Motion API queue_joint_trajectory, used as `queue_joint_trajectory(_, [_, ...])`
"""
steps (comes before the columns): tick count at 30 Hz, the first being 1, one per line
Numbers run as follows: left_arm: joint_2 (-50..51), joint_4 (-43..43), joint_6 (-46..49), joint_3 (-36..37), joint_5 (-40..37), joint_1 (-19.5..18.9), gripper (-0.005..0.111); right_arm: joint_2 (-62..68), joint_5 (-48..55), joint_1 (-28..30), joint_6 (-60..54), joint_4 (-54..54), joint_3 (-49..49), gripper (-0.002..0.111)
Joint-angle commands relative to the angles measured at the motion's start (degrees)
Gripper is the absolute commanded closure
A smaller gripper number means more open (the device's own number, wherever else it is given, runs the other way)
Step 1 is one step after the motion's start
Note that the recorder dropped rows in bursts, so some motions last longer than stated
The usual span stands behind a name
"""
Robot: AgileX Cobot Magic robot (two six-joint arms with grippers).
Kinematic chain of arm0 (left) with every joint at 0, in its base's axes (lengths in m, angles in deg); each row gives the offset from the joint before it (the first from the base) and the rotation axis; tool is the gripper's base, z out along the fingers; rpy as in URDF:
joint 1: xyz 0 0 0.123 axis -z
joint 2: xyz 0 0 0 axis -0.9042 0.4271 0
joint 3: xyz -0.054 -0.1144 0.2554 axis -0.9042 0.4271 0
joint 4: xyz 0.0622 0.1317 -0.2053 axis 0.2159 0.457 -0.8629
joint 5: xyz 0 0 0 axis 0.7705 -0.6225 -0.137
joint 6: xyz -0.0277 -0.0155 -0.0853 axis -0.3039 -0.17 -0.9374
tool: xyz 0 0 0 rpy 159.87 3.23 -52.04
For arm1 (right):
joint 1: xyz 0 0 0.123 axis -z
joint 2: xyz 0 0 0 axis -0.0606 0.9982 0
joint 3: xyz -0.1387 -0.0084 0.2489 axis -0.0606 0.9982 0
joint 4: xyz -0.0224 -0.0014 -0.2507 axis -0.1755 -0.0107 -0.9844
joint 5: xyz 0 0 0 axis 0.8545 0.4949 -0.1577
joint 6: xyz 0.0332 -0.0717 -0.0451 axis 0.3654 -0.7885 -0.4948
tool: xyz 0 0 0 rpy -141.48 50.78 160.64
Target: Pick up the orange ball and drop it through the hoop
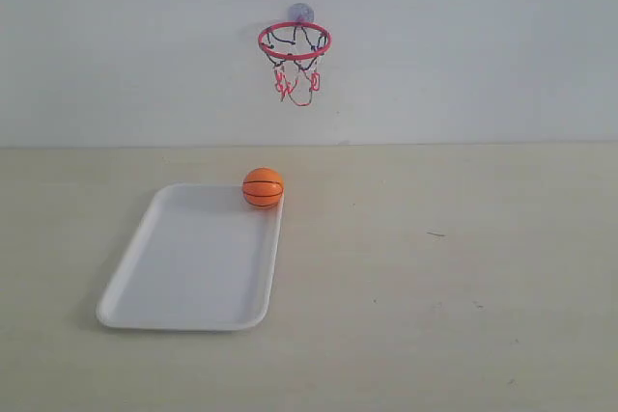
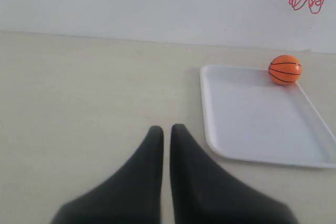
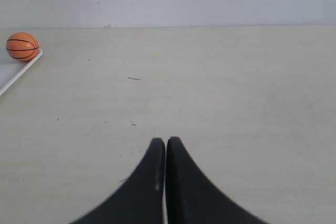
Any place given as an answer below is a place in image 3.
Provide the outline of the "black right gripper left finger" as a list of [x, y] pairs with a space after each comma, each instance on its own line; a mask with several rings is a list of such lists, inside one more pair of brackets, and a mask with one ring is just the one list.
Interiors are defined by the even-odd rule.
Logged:
[[163, 223], [164, 173], [165, 145], [154, 138], [123, 184], [74, 223]]

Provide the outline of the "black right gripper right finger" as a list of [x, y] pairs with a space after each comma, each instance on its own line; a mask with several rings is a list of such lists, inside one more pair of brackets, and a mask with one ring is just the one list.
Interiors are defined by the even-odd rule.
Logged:
[[223, 194], [176, 136], [166, 149], [166, 211], [168, 223], [265, 223]]

